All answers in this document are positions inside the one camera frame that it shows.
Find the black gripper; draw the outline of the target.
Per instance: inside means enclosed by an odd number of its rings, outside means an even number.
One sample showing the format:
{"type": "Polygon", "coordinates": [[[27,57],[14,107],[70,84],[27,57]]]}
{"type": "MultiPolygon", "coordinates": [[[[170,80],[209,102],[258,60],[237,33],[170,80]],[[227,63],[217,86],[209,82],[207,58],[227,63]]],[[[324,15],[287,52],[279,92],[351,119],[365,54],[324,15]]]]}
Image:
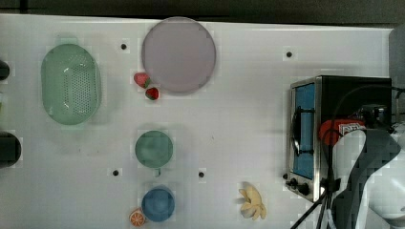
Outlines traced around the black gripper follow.
{"type": "Polygon", "coordinates": [[[363,121],[367,129],[388,129],[390,127],[387,107],[385,105],[362,105],[352,114],[352,118],[363,121]]]}

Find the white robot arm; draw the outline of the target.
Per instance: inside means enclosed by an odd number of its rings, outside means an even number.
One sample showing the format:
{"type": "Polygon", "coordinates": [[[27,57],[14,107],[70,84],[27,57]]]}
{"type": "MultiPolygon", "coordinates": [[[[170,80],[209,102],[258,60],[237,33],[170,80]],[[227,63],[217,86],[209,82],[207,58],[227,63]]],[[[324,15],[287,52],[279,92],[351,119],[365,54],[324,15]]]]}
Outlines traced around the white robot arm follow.
{"type": "Polygon", "coordinates": [[[404,123],[392,129],[358,129],[333,146],[334,177],[340,181],[327,210],[328,229],[404,229],[404,123]]]}

